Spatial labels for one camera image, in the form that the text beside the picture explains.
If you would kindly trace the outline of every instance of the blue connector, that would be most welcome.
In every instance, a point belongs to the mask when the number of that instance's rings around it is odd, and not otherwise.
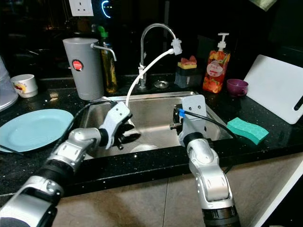
[[[179,109],[179,116],[180,117],[185,117],[185,110]]]

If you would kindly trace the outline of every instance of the chopsticks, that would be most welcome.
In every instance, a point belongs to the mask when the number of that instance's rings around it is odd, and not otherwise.
[[[7,147],[5,147],[5,146],[3,146],[3,145],[1,145],[1,144],[0,144],[0,148],[3,148],[3,149],[8,150],[8,151],[10,151],[10,152],[13,152],[13,153],[15,153],[15,154],[17,154],[17,155],[24,156],[24,154],[23,154],[23,153],[20,153],[20,152],[18,152],[18,151],[16,151],[16,150],[13,150],[13,149],[7,148]]]

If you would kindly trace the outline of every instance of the cup handle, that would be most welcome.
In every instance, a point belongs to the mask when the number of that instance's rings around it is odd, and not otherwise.
[[[244,96],[244,95],[246,95],[246,91],[245,89],[242,89],[242,94],[239,94],[238,96]]]

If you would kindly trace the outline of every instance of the green bottle cap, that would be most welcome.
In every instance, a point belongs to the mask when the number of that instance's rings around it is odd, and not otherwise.
[[[102,38],[108,37],[108,32],[105,31],[104,27],[98,26],[98,31],[100,32]]]

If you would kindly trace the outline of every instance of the purple cup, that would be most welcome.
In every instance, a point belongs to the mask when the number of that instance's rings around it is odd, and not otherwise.
[[[248,83],[241,79],[228,79],[227,90],[233,97],[244,96],[247,94]]]

